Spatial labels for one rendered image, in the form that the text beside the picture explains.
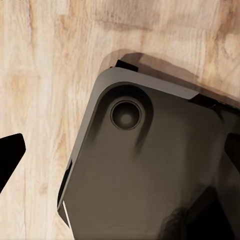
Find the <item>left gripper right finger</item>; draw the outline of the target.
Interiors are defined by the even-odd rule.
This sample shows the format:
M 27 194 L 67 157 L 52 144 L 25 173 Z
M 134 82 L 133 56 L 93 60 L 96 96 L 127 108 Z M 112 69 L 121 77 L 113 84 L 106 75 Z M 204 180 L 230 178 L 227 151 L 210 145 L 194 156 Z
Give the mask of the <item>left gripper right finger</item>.
M 235 165 L 240 173 L 240 135 L 235 133 L 229 133 L 227 135 L 224 151 Z

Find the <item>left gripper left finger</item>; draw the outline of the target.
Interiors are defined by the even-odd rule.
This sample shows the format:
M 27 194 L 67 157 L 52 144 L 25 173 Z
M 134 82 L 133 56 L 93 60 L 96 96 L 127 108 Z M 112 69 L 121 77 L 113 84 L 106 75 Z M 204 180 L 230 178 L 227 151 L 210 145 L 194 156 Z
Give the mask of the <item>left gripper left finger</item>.
M 0 193 L 26 152 L 22 133 L 0 138 Z

